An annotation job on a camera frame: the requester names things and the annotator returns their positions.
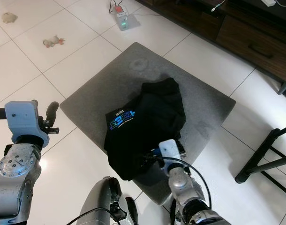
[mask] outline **white tile floor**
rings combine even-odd
[[[50,102],[62,102],[139,42],[237,101],[194,163],[209,183],[214,210],[233,225],[286,225],[285,193],[261,174],[241,185],[233,179],[268,132],[286,126],[286,98],[275,92],[279,83],[134,0],[123,1],[131,14],[131,29],[122,32],[108,6],[109,0],[0,0],[0,15],[18,15],[8,24],[0,16],[0,107],[11,100],[37,99],[44,115]],[[53,35],[64,38],[65,44],[45,48],[42,40]],[[99,179],[119,178],[106,155],[60,109],[55,125],[60,133],[51,135],[42,151],[30,225],[66,224],[79,214]],[[10,137],[6,122],[0,120],[0,159]],[[274,146],[286,154],[286,136]],[[269,152],[261,163],[276,158]],[[286,186],[286,165],[269,173]],[[164,207],[133,182],[120,184],[136,199],[141,225],[169,224]]]

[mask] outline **dark wooden cabinet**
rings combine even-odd
[[[286,82],[286,29],[221,0],[137,0]]]
[[[286,81],[286,45],[277,39],[226,16],[216,41]]]

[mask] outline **black cable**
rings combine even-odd
[[[116,222],[118,223],[118,225],[121,225],[120,222],[119,222],[119,220],[117,219],[117,217],[116,217],[113,213],[111,213],[110,210],[108,210],[108,209],[106,209],[106,208],[103,208],[103,207],[97,207],[97,208],[94,208],[94,209],[92,209],[92,210],[89,210],[89,211],[87,211],[87,212],[85,212],[85,213],[79,215],[77,218],[73,219],[73,220],[72,220],[70,223],[68,223],[67,225],[71,225],[71,224],[73,224],[75,221],[77,221],[79,218],[81,218],[81,217],[83,217],[83,216],[85,216],[85,215],[87,215],[87,214],[89,214],[89,213],[91,213],[91,212],[98,211],[98,210],[104,210],[104,211],[110,213],[110,214],[113,216],[113,218],[116,220]]]
[[[112,7],[112,0],[110,1],[109,13],[113,12],[113,10],[111,11],[111,7]]]
[[[178,159],[178,158],[172,158],[172,157],[158,157],[158,156],[153,156],[153,157],[145,157],[145,158],[155,158],[155,159],[166,159],[166,160],[174,160],[174,161],[177,161],[177,162],[180,162],[180,163],[183,163],[185,164],[186,166],[190,167],[192,170],[194,170],[198,176],[203,180],[203,183],[205,185],[205,188],[207,189],[207,192],[208,192],[208,197],[209,197],[209,208],[212,209],[212,199],[211,199],[211,194],[210,194],[210,190],[209,190],[209,187],[207,185],[207,182],[205,182],[205,179],[203,178],[203,176],[200,174],[200,172],[194,168],[192,165],[190,165],[189,163],[181,160],[181,159]]]

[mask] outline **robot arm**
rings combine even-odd
[[[180,159],[175,140],[159,144],[163,157]],[[169,187],[184,225],[230,225],[215,211],[211,210],[203,195],[201,186],[186,173],[184,165],[164,159],[165,173],[169,176]]]
[[[41,150],[49,143],[48,134],[59,104],[47,109],[47,119],[38,115],[37,101],[9,102],[0,108],[0,119],[7,119],[13,145],[7,145],[0,161],[0,225],[26,224],[30,214],[33,187],[41,173]]]

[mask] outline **drawer handle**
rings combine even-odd
[[[248,48],[250,48],[251,50],[255,51],[256,53],[259,53],[260,55],[262,55],[262,56],[264,56],[264,57],[266,57],[266,58],[268,58],[268,59],[271,59],[271,58],[273,57],[272,54],[265,53],[265,52],[261,52],[261,51],[258,50],[258,49],[256,48],[256,46],[253,45],[253,44],[249,44],[249,45],[248,45]]]

